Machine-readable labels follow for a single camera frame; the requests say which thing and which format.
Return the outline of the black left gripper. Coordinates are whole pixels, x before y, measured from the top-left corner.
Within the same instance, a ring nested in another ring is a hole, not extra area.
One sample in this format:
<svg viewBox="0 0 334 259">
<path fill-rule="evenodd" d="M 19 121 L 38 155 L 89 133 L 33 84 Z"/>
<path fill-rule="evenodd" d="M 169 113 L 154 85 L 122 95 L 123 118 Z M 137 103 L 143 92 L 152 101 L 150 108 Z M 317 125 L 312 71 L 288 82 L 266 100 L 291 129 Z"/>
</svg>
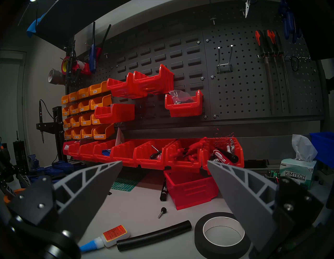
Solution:
<svg viewBox="0 0 334 259">
<path fill-rule="evenodd" d="M 14 175 L 16 170 L 12 163 L 10 162 L 10 154 L 8 149 L 0 149 L 0 188 L 1 191 L 7 196 L 16 196 L 15 192 L 7 185 L 14 180 Z M 29 187 L 31 182 L 26 175 L 16 174 L 21 187 Z"/>
</svg>

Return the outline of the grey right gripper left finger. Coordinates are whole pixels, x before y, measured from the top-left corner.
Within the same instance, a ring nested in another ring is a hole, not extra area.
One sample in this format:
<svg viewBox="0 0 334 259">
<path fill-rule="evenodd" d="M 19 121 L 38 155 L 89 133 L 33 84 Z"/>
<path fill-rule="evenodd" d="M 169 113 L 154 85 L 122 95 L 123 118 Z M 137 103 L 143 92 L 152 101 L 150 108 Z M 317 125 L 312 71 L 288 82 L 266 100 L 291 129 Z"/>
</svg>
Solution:
<svg viewBox="0 0 334 259">
<path fill-rule="evenodd" d="M 55 184 L 43 176 L 7 205 L 7 224 L 51 232 L 69 231 L 80 240 L 119 175 L 121 161 L 75 171 Z"/>
</svg>

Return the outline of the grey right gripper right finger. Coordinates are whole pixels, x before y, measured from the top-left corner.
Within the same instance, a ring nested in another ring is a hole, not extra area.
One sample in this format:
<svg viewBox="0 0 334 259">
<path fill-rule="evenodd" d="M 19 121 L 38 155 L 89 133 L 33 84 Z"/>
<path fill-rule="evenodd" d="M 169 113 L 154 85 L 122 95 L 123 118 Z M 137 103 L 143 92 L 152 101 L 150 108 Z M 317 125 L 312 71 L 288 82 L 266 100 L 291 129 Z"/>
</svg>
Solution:
<svg viewBox="0 0 334 259">
<path fill-rule="evenodd" d="M 274 183 L 237 166 L 208 161 L 207 167 L 255 253 L 291 253 L 314 235 L 324 204 L 292 178 Z"/>
</svg>

